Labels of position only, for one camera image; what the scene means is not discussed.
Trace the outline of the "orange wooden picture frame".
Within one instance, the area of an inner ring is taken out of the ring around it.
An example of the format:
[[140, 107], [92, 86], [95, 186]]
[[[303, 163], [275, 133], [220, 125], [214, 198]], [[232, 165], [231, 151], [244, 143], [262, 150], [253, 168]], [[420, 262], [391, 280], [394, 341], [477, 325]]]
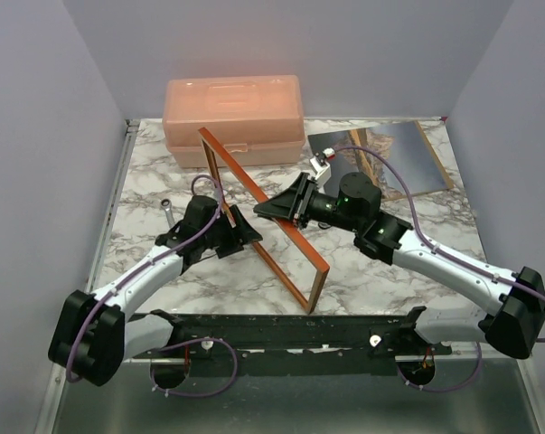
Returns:
[[[223, 144], [206, 128], [201, 127], [198, 130], [205, 159], [208, 164], [210, 175], [221, 183], [221, 177], [217, 164], [217, 156], [231, 170], [234, 177], [242, 184], [249, 194], [258, 202], [263, 203], [268, 200], [266, 194], [254, 182], [254, 180], [245, 172], [242, 166], [225, 149]], [[292, 243], [300, 250], [315, 268], [315, 278], [311, 287], [309, 298], [298, 289], [289, 276], [275, 262], [273, 257], [259, 243], [253, 242], [252, 248], [259, 257], [267, 264], [276, 277], [282, 282], [285, 288], [294, 297], [296, 302], [305, 310], [308, 315], [314, 313], [318, 299], [324, 288], [330, 266], [328, 262], [320, 255], [313, 245], [298, 231], [290, 222], [274, 221], [274, 223], [285, 233]]]

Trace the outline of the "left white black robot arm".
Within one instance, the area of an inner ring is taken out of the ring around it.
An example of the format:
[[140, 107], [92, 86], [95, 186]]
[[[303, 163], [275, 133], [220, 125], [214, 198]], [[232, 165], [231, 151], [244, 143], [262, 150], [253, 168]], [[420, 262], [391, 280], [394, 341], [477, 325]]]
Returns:
[[92, 293], [72, 292], [64, 301], [48, 350], [50, 361], [63, 367], [68, 382], [108, 382], [127, 358], [155, 349], [177, 355], [182, 333], [166, 313], [132, 317], [160, 288], [179, 278], [213, 251], [222, 259], [260, 242], [261, 235], [237, 206], [195, 195], [183, 218], [155, 239], [153, 248], [129, 271]]

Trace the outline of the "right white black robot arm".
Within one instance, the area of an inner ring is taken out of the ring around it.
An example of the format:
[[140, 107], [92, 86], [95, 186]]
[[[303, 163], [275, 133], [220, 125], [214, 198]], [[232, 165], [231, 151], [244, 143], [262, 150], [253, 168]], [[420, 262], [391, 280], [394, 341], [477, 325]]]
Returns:
[[540, 274], [528, 267], [514, 273], [419, 238], [414, 225], [381, 209], [381, 189], [362, 173], [349, 173], [336, 196], [319, 192], [306, 173], [254, 212], [304, 229], [310, 221], [354, 235], [354, 246], [370, 259], [435, 280], [463, 296], [455, 307], [418, 307], [399, 330], [399, 345], [419, 354], [442, 342], [487, 343], [502, 354], [526, 359], [545, 321]]

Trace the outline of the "landscape photo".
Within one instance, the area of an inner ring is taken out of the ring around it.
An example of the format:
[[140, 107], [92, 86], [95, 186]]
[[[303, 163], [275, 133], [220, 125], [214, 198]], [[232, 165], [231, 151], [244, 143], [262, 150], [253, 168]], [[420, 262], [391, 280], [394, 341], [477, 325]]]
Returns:
[[308, 143], [315, 154], [327, 147], [337, 151], [330, 163], [331, 177], [324, 184], [324, 191], [332, 196], [338, 193], [342, 177], [350, 172], [369, 176], [381, 189], [384, 201], [405, 196], [400, 182], [387, 166], [372, 154], [352, 151], [353, 146], [370, 149], [384, 158], [400, 174], [413, 196], [453, 187], [453, 181], [416, 121], [313, 134], [308, 137]]

